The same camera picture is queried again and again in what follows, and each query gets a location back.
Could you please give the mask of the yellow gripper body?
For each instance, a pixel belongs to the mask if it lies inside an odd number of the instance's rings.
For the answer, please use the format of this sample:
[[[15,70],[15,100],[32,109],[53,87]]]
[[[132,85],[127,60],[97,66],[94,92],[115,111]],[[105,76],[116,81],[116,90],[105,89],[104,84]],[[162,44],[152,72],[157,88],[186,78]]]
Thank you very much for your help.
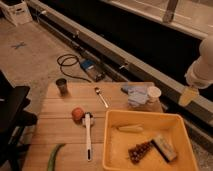
[[[199,91],[197,88],[186,86],[180,95],[178,104],[185,107],[189,105],[198,95]]]

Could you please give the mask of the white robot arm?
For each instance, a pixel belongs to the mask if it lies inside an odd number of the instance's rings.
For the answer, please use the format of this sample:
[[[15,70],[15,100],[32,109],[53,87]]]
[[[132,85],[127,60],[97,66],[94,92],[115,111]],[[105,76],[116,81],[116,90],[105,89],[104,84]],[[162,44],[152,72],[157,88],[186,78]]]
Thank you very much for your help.
[[[199,46],[200,56],[188,68],[185,79],[187,86],[183,89],[178,104],[187,106],[198,95],[200,89],[213,84],[213,35],[202,40]]]

